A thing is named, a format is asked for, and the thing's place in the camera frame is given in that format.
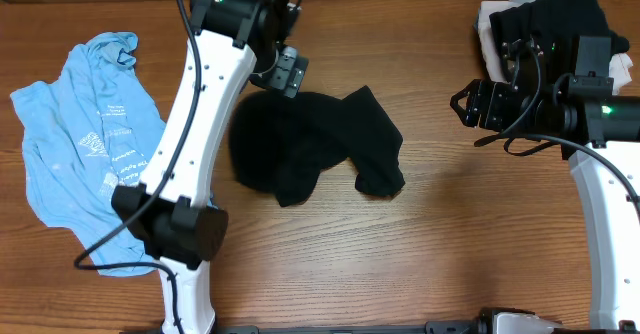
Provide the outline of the black t-shirt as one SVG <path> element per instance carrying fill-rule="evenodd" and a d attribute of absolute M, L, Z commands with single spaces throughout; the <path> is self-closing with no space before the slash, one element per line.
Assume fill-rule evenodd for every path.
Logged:
<path fill-rule="evenodd" d="M 256 92 L 239 102 L 228 132 L 236 180 L 273 195 L 282 207 L 305 202 L 321 172 L 347 159 L 357 170 L 356 190 L 396 196 L 405 185 L 402 143 L 367 86 L 342 99 L 316 92 L 293 98 Z"/>

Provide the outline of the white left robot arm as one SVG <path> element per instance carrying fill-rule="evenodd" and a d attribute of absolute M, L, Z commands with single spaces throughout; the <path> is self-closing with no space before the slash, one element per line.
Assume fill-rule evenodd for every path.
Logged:
<path fill-rule="evenodd" d="M 162 280 L 161 333 L 211 333 L 210 262 L 228 226 L 210 199 L 217 151 L 239 94 L 252 83 L 296 95 L 308 61 L 285 44 L 299 0 L 190 0 L 184 72 L 166 127 L 135 186 L 111 204 Z"/>

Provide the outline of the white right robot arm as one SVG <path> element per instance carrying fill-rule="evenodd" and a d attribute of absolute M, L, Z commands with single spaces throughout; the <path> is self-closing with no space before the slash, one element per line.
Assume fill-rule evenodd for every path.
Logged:
<path fill-rule="evenodd" d="M 558 146 L 578 188 L 587 229 L 592 333 L 639 330 L 639 100 L 616 96 L 611 41 L 579 36 L 544 50 L 536 37 L 500 48 L 506 83 L 476 79 L 453 95 L 463 125 L 480 127 L 523 156 Z"/>

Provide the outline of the folded black garment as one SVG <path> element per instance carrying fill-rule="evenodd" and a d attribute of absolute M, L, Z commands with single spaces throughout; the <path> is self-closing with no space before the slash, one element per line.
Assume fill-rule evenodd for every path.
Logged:
<path fill-rule="evenodd" d="M 608 37 L 610 54 L 627 54 L 627 38 L 610 29 L 597 0 L 536 0 L 489 16 L 498 56 L 503 42 L 539 40 L 550 78 L 571 70 L 571 49 L 580 36 Z"/>

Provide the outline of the folded beige garment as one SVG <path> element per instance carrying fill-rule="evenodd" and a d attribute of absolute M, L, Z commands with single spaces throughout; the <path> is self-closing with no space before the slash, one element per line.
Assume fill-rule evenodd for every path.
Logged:
<path fill-rule="evenodd" d="M 474 28 L 478 34 L 481 53 L 489 77 L 492 81 L 506 82 L 501 69 L 498 51 L 495 46 L 489 16 L 495 12 L 519 7 L 536 0 L 507 0 L 482 1 Z M 633 62 L 628 54 L 615 54 L 609 64 L 609 76 L 614 79 L 613 95 L 618 95 L 620 89 L 632 82 L 630 70 Z"/>

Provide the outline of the light blue t-shirt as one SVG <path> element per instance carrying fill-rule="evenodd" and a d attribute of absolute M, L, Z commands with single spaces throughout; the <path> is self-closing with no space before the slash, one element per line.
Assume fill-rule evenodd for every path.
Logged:
<path fill-rule="evenodd" d="M 56 81 L 10 96 L 24 127 L 27 201 L 84 247 L 121 225 L 113 192 L 138 184 L 166 127 L 136 77 L 137 47 L 133 32 L 99 34 L 69 52 Z"/>

